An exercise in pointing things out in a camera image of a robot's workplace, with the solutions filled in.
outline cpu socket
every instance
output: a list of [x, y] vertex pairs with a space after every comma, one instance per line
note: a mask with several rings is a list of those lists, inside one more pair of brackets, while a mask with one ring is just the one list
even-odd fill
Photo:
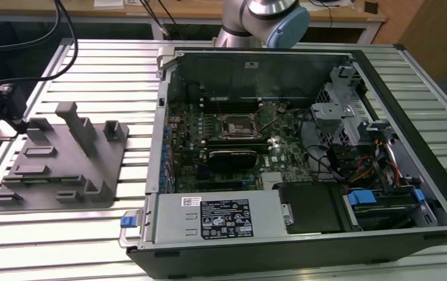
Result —
[[258, 139], [262, 137], [256, 116], [250, 115], [226, 115], [222, 121], [222, 139]]

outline power supply label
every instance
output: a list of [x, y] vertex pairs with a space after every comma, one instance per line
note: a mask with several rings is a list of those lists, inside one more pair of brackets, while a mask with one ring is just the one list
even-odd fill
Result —
[[203, 239], [254, 236], [248, 199], [202, 201], [200, 208]]

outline wooden table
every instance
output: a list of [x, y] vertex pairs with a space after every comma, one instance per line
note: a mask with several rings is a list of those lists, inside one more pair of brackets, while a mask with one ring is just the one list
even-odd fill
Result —
[[[178, 23], [200, 25], [220, 25], [222, 23], [222, 0], [163, 0], [163, 3]], [[75, 22], [150, 23], [154, 38], [163, 39], [163, 34], [142, 6], [126, 5], [124, 9], [96, 11], [94, 0], [63, 0], [63, 4]], [[159, 2], [150, 0], [150, 4], [160, 22], [171, 23]], [[387, 17], [383, 14], [366, 13], [363, 5], [364, 0], [355, 0], [354, 8], [348, 6], [332, 8], [332, 24], [327, 9], [311, 12], [310, 27], [363, 29], [359, 43], [370, 44]], [[51, 22], [55, 20], [54, 14], [52, 0], [0, 0], [0, 21]]]

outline motherboard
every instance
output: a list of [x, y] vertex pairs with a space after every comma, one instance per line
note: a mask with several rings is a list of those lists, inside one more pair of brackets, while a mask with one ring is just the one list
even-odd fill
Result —
[[298, 137], [303, 109], [287, 101], [170, 106], [175, 192], [272, 189], [311, 181]]

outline aluminum extrusion table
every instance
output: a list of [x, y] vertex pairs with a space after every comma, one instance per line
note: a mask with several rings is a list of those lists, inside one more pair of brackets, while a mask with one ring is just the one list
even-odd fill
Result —
[[[130, 126], [127, 149], [111, 208], [0, 213], [0, 280], [151, 280], [119, 247], [120, 217], [143, 206], [162, 46], [210, 46], [210, 42], [82, 40], [76, 64], [59, 79], [39, 83], [27, 115], [63, 120], [52, 113], [60, 101], [76, 101], [92, 122], [119, 119]], [[362, 49], [376, 67], [424, 140], [447, 169], [447, 96], [407, 51], [391, 45], [299, 44], [296, 48]], [[72, 47], [60, 45], [44, 75], [70, 62]], [[372, 95], [376, 113], [383, 111]], [[0, 179], [8, 173], [24, 137], [0, 147]], [[135, 238], [135, 229], [127, 236]], [[204, 280], [446, 280], [447, 246], [392, 263], [215, 276]]]

